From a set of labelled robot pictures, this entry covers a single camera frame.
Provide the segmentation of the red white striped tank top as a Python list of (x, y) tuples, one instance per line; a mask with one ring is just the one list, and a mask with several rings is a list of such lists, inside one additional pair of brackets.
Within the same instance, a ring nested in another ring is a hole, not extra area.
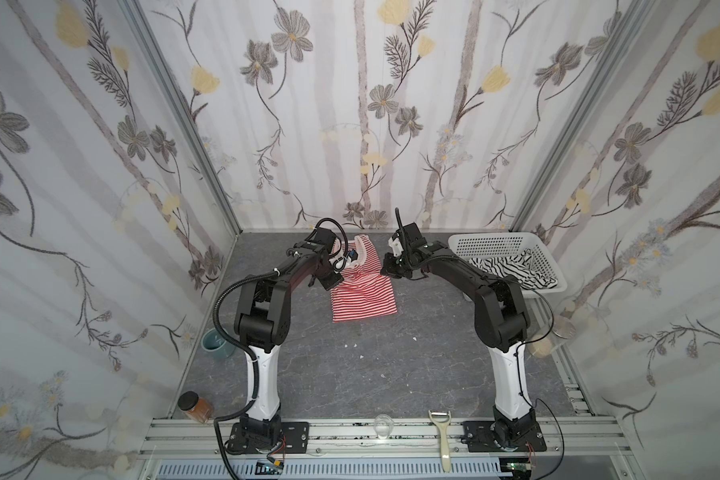
[(349, 242), (357, 253), (341, 275), (343, 281), (330, 291), (334, 323), (376, 318), (397, 313), (391, 279), (380, 271), (382, 263), (368, 235)]

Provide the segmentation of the black white striped tank top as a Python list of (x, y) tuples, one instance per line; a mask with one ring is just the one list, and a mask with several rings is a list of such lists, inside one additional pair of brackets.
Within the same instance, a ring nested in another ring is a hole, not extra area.
[(489, 258), (469, 258), (468, 262), (496, 277), (513, 276), (524, 290), (552, 289), (558, 286), (558, 280), (531, 267), (533, 253), (525, 249), (516, 255)]

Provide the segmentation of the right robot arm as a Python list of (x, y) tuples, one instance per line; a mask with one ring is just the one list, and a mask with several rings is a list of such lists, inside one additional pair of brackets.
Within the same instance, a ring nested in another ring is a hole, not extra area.
[(496, 395), (492, 425), (486, 444), (503, 451), (543, 452), (546, 444), (528, 396), (525, 349), (531, 325), (519, 281), (495, 276), (471, 265), (447, 245), (429, 242), (415, 223), (402, 223), (389, 240), (381, 274), (393, 279), (414, 279), (416, 271), (433, 274), (465, 294), (473, 304), (474, 330), (488, 348)]

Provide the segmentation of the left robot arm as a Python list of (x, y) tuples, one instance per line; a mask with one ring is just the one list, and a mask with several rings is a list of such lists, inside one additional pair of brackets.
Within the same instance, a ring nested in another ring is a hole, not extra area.
[(285, 444), (278, 391), (280, 347), (292, 319), (292, 297), (304, 281), (331, 291), (343, 281), (351, 257), (349, 238), (332, 218), (317, 221), (305, 239), (286, 251), (286, 259), (266, 273), (249, 275), (223, 290), (213, 304), (216, 332), (246, 356), (246, 404), (214, 420), (237, 420), (236, 437), (247, 447), (271, 451)]

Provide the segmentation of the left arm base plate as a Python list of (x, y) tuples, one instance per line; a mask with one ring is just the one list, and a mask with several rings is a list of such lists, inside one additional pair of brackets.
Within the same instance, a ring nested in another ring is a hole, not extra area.
[(244, 433), (238, 423), (225, 442), (225, 450), (231, 455), (255, 455), (276, 451), (277, 453), (305, 454), (307, 452), (310, 424), (308, 422), (284, 422), (278, 440), (271, 447), (258, 446), (250, 434)]

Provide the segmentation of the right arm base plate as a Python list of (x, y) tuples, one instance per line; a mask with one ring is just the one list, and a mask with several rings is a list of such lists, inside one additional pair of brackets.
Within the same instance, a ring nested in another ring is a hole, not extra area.
[(531, 453), (546, 452), (547, 445), (538, 425), (520, 428), (499, 421), (465, 421), (462, 443), (470, 453)]

